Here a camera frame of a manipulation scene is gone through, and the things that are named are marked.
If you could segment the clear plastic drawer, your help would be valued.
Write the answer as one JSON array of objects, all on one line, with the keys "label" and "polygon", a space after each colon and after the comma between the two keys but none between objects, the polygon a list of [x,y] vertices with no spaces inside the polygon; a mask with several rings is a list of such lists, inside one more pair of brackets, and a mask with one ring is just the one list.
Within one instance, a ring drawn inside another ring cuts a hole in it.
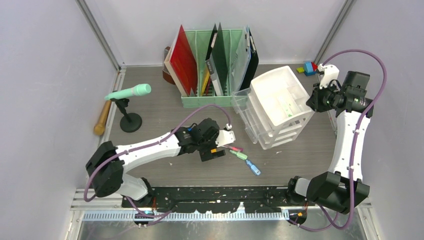
[{"label": "clear plastic drawer", "polygon": [[259,127],[258,122],[255,119],[255,110],[253,108],[252,101],[249,98],[251,93],[250,88],[246,88],[237,92],[233,92],[231,95],[231,104],[234,111],[241,117],[244,122],[244,129],[249,136],[253,144],[259,142]]}]

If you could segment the black clipboard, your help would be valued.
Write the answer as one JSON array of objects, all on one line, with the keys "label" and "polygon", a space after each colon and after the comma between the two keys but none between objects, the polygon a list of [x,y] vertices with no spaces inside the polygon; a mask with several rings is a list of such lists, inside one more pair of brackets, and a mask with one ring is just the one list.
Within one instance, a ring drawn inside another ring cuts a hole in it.
[{"label": "black clipboard", "polygon": [[257,67],[259,65],[259,56],[257,52],[256,43],[249,27],[247,27],[247,36],[249,40],[250,50],[249,61],[244,73],[243,80],[240,84],[240,87],[237,89],[238,91],[242,91],[250,87],[251,81],[254,79]]}]

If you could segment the yellow book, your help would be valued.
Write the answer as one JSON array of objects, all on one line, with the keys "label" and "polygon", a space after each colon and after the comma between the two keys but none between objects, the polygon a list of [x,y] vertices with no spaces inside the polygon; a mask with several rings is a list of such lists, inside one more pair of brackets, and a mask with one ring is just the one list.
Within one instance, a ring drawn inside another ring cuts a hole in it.
[{"label": "yellow book", "polygon": [[209,80],[210,80],[210,73],[208,70],[205,70],[203,72],[203,77],[202,77],[200,96],[203,96],[205,94],[206,89],[208,87]]}]

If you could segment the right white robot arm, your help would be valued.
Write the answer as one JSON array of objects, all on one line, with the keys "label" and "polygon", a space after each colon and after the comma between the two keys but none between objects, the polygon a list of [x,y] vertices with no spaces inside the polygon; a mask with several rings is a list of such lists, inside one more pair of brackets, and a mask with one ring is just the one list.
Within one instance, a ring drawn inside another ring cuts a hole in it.
[{"label": "right white robot arm", "polygon": [[362,149],[373,110],[366,97],[370,76],[349,71],[343,84],[333,79],[323,87],[316,83],[306,105],[317,113],[336,111],[337,137],[328,170],[311,180],[295,176],[288,182],[285,198],[291,205],[312,202],[348,214],[368,197],[363,183]]}]

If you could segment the black book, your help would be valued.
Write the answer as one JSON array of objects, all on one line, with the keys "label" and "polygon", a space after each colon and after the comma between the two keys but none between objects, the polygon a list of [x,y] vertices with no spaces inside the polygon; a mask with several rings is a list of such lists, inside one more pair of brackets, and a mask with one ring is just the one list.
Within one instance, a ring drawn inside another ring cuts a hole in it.
[{"label": "black book", "polygon": [[210,82],[216,96],[224,96],[227,86],[228,64],[221,23],[214,25],[205,57]]}]

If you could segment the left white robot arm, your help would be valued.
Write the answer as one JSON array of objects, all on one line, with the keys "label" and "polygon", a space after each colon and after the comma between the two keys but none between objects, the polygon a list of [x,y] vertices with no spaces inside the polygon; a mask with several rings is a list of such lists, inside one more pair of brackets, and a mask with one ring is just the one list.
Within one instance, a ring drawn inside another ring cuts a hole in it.
[{"label": "left white robot arm", "polygon": [[85,165],[89,175],[87,187],[94,197],[119,194],[135,200],[141,207],[153,202],[153,193],[147,180],[129,174],[129,171],[155,160],[198,152],[203,162],[225,155],[217,148],[236,140],[232,130],[220,129],[211,118],[190,127],[181,126],[157,138],[128,145],[103,142]]}]

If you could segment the white drawer organizer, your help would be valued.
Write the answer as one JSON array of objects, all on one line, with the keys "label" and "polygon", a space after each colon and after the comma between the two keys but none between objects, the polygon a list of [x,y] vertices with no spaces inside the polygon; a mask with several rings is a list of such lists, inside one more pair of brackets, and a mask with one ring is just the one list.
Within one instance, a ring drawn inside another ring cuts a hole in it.
[{"label": "white drawer organizer", "polygon": [[309,94],[286,65],[255,77],[247,94],[253,139],[264,150],[294,141],[312,118]]}]

